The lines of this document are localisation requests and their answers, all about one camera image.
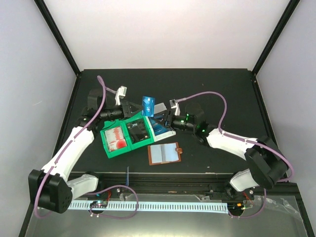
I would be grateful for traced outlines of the brown leather card holder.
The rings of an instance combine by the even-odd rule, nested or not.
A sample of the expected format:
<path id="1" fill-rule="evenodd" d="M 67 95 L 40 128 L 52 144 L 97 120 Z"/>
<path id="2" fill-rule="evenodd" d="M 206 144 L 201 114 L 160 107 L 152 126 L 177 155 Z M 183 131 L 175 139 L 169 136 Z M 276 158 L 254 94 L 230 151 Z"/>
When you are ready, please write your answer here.
<path id="1" fill-rule="evenodd" d="M 149 165 L 180 162 L 182 153 L 182 148 L 177 142 L 150 145 L 148 146 Z"/>

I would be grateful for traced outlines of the dropped blue credit card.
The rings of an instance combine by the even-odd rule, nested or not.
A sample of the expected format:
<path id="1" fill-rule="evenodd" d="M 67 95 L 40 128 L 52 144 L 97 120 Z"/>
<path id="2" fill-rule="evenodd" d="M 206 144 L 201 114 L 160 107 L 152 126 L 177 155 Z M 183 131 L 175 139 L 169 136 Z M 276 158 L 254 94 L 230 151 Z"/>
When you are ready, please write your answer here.
<path id="1" fill-rule="evenodd" d="M 126 169 L 126 186 L 129 186 L 129 166 Z"/>

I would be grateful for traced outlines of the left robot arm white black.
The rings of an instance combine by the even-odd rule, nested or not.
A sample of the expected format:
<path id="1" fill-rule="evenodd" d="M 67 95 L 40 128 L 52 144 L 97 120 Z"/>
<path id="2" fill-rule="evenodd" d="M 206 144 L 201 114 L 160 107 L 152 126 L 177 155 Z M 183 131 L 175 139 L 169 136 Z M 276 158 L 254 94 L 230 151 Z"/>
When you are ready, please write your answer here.
<path id="1" fill-rule="evenodd" d="M 76 198 L 88 194 L 101 197 L 105 193 L 106 185 L 101 175 L 86 172 L 69 180 L 70 173 L 105 122 L 129 119 L 142 109 L 141 105 L 128 101 L 109 107 L 104 90 L 90 93 L 88 106 L 83 109 L 66 142 L 42 169 L 34 169 L 28 176 L 30 201 L 37 217 L 40 217 L 39 207 L 64 213 Z"/>

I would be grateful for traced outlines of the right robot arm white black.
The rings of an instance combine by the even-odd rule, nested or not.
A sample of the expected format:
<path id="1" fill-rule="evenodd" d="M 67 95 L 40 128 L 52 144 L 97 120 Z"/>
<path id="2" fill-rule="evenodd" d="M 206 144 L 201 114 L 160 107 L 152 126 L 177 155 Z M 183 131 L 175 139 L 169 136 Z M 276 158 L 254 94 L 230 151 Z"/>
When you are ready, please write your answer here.
<path id="1" fill-rule="evenodd" d="M 186 114 L 180 115 L 178 105 L 166 108 L 156 105 L 153 119 L 165 128 L 188 131 L 203 145 L 220 149 L 247 162 L 248 168 L 237 172 L 224 187 L 225 195 L 235 199 L 242 191 L 261 187 L 271 189 L 290 168 L 276 144 L 267 136 L 261 139 L 242 137 L 226 132 L 207 123 L 199 104 L 186 107 Z"/>

